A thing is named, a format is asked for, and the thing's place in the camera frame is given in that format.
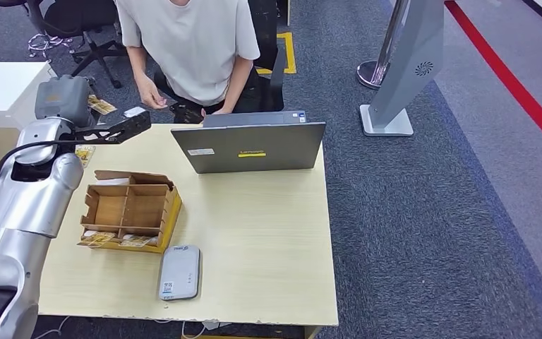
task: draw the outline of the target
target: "red stripe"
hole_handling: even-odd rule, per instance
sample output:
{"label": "red stripe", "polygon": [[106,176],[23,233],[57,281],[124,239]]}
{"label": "red stripe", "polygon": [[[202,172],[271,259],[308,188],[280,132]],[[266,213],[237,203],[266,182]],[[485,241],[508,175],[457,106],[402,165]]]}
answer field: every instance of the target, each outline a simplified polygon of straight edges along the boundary
{"label": "red stripe", "polygon": [[445,6],[450,10],[454,19],[456,19],[462,30],[475,45],[475,48],[477,48],[485,61],[487,61],[493,72],[504,83],[504,86],[512,93],[512,96],[524,108],[535,124],[542,130],[542,106],[506,67],[502,59],[489,46],[485,38],[476,29],[469,17],[464,14],[456,1],[446,1]]}

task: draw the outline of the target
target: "floor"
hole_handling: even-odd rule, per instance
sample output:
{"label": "floor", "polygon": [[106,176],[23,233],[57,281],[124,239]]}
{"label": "floor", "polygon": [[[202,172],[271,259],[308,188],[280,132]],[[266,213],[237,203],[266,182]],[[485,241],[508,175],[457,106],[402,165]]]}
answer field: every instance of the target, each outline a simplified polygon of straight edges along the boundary
{"label": "floor", "polygon": [[[542,18],[517,0],[459,5],[542,105]],[[542,131],[446,12],[445,67],[407,107],[415,135],[366,138],[357,107],[373,92],[354,70],[378,54],[391,4],[292,6],[298,73],[285,78],[286,108],[327,122],[340,326],[319,338],[542,338]],[[31,60],[24,45],[33,33],[21,10],[0,8],[0,60]],[[75,66],[63,50],[50,57],[57,73]],[[128,61],[109,65],[125,86],[114,90],[103,80],[103,96],[121,111],[137,105]],[[104,79],[97,65],[85,74]],[[163,111],[153,117],[171,121]],[[60,321],[42,317],[36,334]],[[301,334],[232,326],[219,331]],[[62,336],[178,337],[177,323],[106,319],[70,319]]]}

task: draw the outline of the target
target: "cable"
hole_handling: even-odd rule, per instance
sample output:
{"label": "cable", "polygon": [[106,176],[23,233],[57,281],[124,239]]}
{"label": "cable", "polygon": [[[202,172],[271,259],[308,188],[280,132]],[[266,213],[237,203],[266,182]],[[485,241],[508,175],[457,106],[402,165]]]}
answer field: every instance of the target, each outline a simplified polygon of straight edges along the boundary
{"label": "cable", "polygon": [[52,140],[52,141],[39,141],[37,143],[27,143],[22,146],[18,146],[14,148],[13,150],[10,150],[5,154],[1,160],[0,160],[0,176],[1,176],[1,170],[3,169],[3,165],[5,165],[5,161],[9,159],[10,156],[16,154],[17,152],[21,150],[25,150],[26,148],[30,147],[36,147],[36,146],[53,146],[53,145],[87,145],[90,143],[94,143],[94,140],[91,141],[78,141],[78,140]]}
{"label": "cable", "polygon": [[186,322],[182,321],[182,323],[181,323],[181,337],[185,338],[185,339],[196,339],[196,338],[200,337],[205,332],[205,330],[207,329],[207,327],[205,325],[203,325],[203,329],[199,334],[197,334],[197,335],[195,335],[193,337],[186,337],[186,334],[183,332],[185,327],[186,327]]}
{"label": "cable", "polygon": [[66,318],[61,322],[61,325],[59,325],[59,328],[56,329],[56,330],[48,330],[47,332],[44,332],[43,334],[37,336],[36,338],[34,339],[40,339],[40,338],[43,338],[45,337],[46,335],[49,335],[51,333],[57,333],[59,334],[59,336],[61,337],[61,328],[64,327],[64,324],[65,322],[67,321],[67,319],[69,319],[69,316],[66,316]]}

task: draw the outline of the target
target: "chrome base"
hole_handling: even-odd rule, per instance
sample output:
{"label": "chrome base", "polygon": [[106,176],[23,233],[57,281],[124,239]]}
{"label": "chrome base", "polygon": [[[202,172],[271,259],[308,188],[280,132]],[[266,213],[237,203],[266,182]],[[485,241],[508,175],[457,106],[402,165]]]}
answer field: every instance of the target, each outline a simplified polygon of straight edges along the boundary
{"label": "chrome base", "polygon": [[411,136],[414,133],[405,109],[400,111],[385,128],[377,129],[373,128],[371,115],[368,113],[370,108],[370,105],[361,105],[361,119],[365,136]]}
{"label": "chrome base", "polygon": [[61,39],[60,37],[51,37],[42,33],[36,34],[28,40],[29,57],[33,58],[37,53],[41,53],[47,62],[51,62],[47,58],[47,51],[51,48],[59,45],[65,46],[70,50],[70,53],[74,53],[74,50],[70,47],[69,43],[73,42],[73,39]]}
{"label": "chrome base", "polygon": [[359,79],[359,82],[371,90],[378,90],[381,88],[384,75],[387,73],[387,70],[390,69],[390,65],[387,64],[385,69],[376,68],[376,61],[365,61],[356,67],[356,77]]}

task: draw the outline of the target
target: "metal pole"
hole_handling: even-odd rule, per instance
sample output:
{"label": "metal pole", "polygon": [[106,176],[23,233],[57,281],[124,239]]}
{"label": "metal pole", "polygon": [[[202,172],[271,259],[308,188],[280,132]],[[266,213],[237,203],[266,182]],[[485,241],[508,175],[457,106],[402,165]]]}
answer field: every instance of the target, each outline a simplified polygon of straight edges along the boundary
{"label": "metal pole", "polygon": [[390,24],[387,26],[387,32],[385,33],[385,39],[383,40],[383,46],[381,47],[381,52],[379,53],[377,61],[365,61],[356,68],[356,75],[358,76],[360,83],[368,88],[378,90],[381,87],[385,73],[390,68],[390,56],[392,55],[394,46],[394,36],[400,27],[400,23],[402,23],[408,1],[409,0],[396,0]]}

